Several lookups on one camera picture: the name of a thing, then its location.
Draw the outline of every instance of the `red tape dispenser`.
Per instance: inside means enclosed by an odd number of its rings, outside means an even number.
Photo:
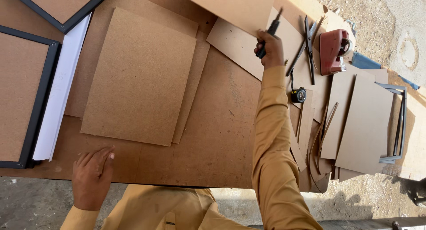
[[[333,30],[319,36],[321,75],[328,76],[346,71],[343,57],[352,50],[352,41],[346,30]]]

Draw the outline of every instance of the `wooden workbench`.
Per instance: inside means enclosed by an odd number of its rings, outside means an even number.
[[[197,22],[199,31],[207,34],[217,18],[189,0],[150,1]],[[16,4],[7,11],[13,11],[14,16],[28,12],[26,6]],[[0,19],[0,24],[61,38],[43,20],[26,24],[22,19],[16,21]],[[81,152],[115,145],[113,182],[251,188],[253,123],[259,90],[259,80],[211,47],[180,144],[166,147],[81,134],[82,121],[64,116],[51,162],[43,161],[33,169],[0,169],[0,175],[71,179],[72,164]],[[294,108],[292,118],[298,119],[299,115],[300,110]],[[328,174],[318,179],[318,186],[325,191]],[[307,170],[300,174],[300,188],[317,192]]]

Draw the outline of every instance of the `metal frame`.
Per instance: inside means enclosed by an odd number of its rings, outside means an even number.
[[[406,118],[407,118],[407,87],[381,84],[378,82],[376,82],[376,84],[387,89],[391,93],[395,93],[402,96],[393,155],[390,157],[381,157],[379,160],[380,163],[395,164],[395,160],[401,159],[404,153],[405,129],[406,129]],[[401,132],[401,142],[400,142],[400,151],[398,154],[397,152],[398,152],[398,141],[399,141],[400,132]]]
[[[35,164],[32,160],[32,156],[34,154],[35,144],[37,143],[41,122],[43,121],[51,84],[55,75],[57,60],[61,52],[61,43],[1,25],[0,32],[49,45],[19,161],[0,161],[1,168],[25,169],[33,167]]]
[[[42,16],[45,20],[59,29],[62,33],[67,34],[72,28],[74,28],[80,21],[82,21],[92,9],[102,3],[104,0],[90,0],[83,8],[78,10],[69,20],[65,23],[61,23],[48,14],[45,10],[40,8],[37,4],[35,4],[32,0],[20,0],[28,7],[30,7],[34,12]]]

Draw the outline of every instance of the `hand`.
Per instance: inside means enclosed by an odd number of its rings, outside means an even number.
[[[282,51],[281,39],[263,30],[259,30],[258,35],[260,38],[257,39],[258,43],[254,49],[254,53],[257,53],[262,48],[261,42],[264,40],[266,55],[260,60],[264,68],[269,69],[275,66],[284,66],[284,53]]]
[[[84,153],[72,168],[74,206],[98,211],[111,185],[115,146]]]

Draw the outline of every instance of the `mustard sleeve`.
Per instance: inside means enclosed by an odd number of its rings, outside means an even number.
[[[256,111],[252,172],[264,229],[322,230],[299,191],[287,102],[285,67],[266,69]]]
[[[81,210],[73,205],[62,223],[61,230],[93,230],[98,214],[99,211]]]

